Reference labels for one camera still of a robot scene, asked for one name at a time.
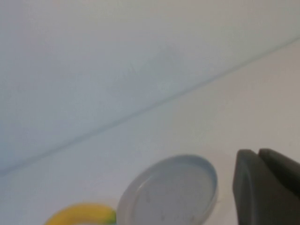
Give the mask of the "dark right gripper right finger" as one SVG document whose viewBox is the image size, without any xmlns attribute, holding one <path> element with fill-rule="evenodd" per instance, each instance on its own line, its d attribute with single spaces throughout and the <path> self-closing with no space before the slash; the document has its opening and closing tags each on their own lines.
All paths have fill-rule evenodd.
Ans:
<svg viewBox="0 0 300 225">
<path fill-rule="evenodd" d="M 296 196 L 300 196 L 300 164 L 272 149 L 260 149 L 258 156 L 279 182 Z"/>
</svg>

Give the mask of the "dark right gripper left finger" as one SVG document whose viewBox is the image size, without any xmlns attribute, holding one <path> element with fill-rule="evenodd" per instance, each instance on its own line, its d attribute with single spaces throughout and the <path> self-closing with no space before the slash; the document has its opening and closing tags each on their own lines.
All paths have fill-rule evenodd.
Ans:
<svg viewBox="0 0 300 225">
<path fill-rule="evenodd" d="M 300 196 L 285 188 L 252 150 L 239 150 L 232 190 L 240 225 L 298 225 Z"/>
</svg>

